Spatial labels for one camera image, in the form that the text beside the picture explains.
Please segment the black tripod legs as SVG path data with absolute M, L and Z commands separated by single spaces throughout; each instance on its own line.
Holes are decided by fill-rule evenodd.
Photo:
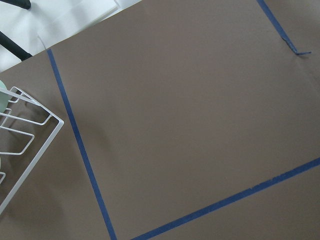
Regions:
M 1 2 L 25 10 L 29 10 L 32 6 L 30 0 L 1 0 Z M 9 52 L 11 52 L 13 55 L 15 55 L 17 58 L 19 58 L 22 62 L 32 57 L 32 55 L 29 52 L 21 48 L 3 32 L 0 32 L 0 45 L 3 46 Z

